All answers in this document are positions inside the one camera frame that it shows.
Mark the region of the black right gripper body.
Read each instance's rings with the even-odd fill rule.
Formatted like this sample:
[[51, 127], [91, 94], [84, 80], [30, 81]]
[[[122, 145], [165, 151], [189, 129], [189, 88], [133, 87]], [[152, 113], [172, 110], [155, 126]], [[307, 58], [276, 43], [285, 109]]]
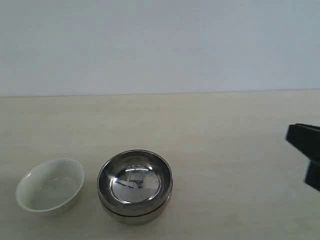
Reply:
[[305, 178], [304, 183], [313, 189], [320, 192], [320, 164], [314, 161], [310, 161]]

